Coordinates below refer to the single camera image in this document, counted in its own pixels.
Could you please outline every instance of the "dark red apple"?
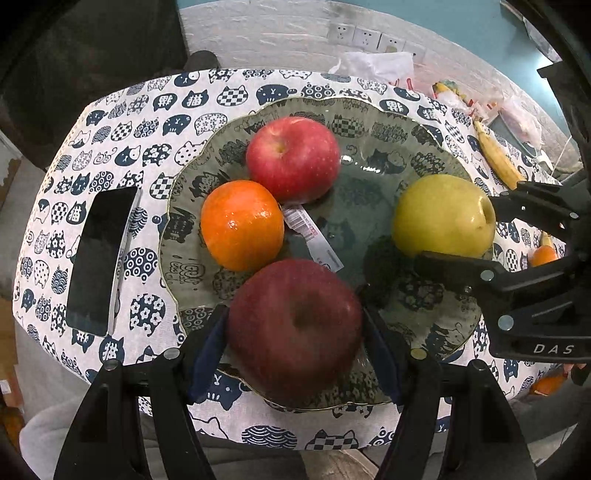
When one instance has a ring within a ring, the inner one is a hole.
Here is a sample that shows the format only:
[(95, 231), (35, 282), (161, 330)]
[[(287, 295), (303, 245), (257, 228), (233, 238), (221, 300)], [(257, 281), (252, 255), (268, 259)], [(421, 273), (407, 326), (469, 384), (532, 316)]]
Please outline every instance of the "dark red apple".
[(324, 125), (300, 116), (273, 120), (246, 149), (251, 179), (279, 203), (308, 203), (329, 191), (340, 170), (340, 150)]
[(362, 309), (334, 273), (290, 258), (267, 265), (240, 287), (226, 334), (245, 380), (292, 406), (350, 370), (361, 344)]

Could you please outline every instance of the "tangerine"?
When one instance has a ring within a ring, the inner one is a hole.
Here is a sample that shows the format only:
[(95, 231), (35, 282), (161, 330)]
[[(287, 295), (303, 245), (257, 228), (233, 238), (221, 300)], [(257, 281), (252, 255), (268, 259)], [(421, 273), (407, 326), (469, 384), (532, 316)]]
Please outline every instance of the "tangerine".
[(273, 261), (283, 245), (283, 214), (261, 184), (230, 181), (205, 198), (201, 232), (221, 266), (235, 272), (255, 271)]
[(530, 267), (538, 267), (558, 259), (558, 255), (549, 245), (542, 245), (535, 249), (530, 258)]
[(555, 377), (544, 377), (540, 378), (530, 388), (530, 393), (535, 395), (552, 395), (556, 392), (562, 384), (566, 381), (566, 378), (562, 375), (556, 375)]

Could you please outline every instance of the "table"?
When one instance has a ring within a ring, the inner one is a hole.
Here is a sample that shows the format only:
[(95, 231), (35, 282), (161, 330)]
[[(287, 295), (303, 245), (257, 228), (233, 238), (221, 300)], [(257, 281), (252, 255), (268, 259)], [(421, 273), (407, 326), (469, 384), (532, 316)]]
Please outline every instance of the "table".
[[(158, 269), (122, 275), (112, 336), (95, 338), (65, 323), (69, 277), (77, 243), (93, 197), (105, 189), (138, 185), (142, 196), (130, 225), (134, 257), (158, 251), (170, 187), (182, 166), (226, 122), (290, 96), (350, 96), (425, 125), (443, 148), (458, 157), (485, 192), (505, 186), (482, 157), (469, 117), (404, 89), (335, 74), (299, 70), (221, 69), (182, 73), (113, 92), (84, 109), (58, 151), (37, 195), (22, 243), (14, 289), (14, 315), (54, 360), (92, 381), (102, 364), (149, 361), (179, 346), (185, 332)], [(507, 145), (529, 180), (553, 181)], [(499, 223), (495, 259), (520, 270), (540, 231), (520, 220)], [(564, 246), (558, 244), (559, 254)], [(149, 321), (138, 318), (147, 311)], [(550, 365), (493, 359), (481, 320), (453, 362), (483, 359), (507, 398), (528, 388)], [(140, 408), (151, 414), (150, 402)], [(450, 404), (441, 399), (437, 430), (449, 425)], [(392, 439), (400, 414), (392, 404), (346, 406), (294, 413), (272, 408), (238, 380), (219, 374), (207, 400), (189, 408), (195, 429), (208, 435), (268, 447), (344, 449), (383, 445)]]

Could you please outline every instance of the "barcode sticker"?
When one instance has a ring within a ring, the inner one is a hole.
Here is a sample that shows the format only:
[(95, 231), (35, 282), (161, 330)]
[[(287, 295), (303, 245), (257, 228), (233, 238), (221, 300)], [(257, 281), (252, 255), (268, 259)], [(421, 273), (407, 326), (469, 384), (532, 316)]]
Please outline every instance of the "barcode sticker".
[(0, 380), (0, 390), (2, 391), (2, 395), (8, 395), (11, 392), (8, 380)]
[(328, 268), (331, 272), (338, 272), (344, 267), (305, 208), (299, 205), (297, 207), (283, 207), (281, 211), (287, 226), (306, 240), (312, 260)]

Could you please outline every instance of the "wall socket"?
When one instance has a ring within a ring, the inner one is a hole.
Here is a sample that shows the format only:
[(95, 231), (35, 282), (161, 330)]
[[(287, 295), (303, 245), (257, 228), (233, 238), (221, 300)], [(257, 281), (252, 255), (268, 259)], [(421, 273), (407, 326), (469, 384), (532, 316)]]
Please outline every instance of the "wall socket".
[(367, 51), (377, 51), (380, 35), (381, 32), (376, 30), (356, 27), (353, 35), (353, 43), (351, 45)]
[(332, 43), (339, 45), (351, 45), (355, 35), (355, 25), (346, 23), (331, 23), (329, 25), (329, 34), (327, 38)]
[(382, 33), (382, 36), (379, 39), (378, 52), (392, 53), (402, 51), (405, 43), (406, 40), (402, 40), (401, 38), (396, 38), (392, 35)]
[(414, 63), (423, 63), (425, 59), (425, 54), (427, 53), (427, 49), (422, 47), (416, 43), (412, 43), (407, 41), (404, 44), (404, 48), (402, 51), (407, 51), (413, 54), (413, 62)]

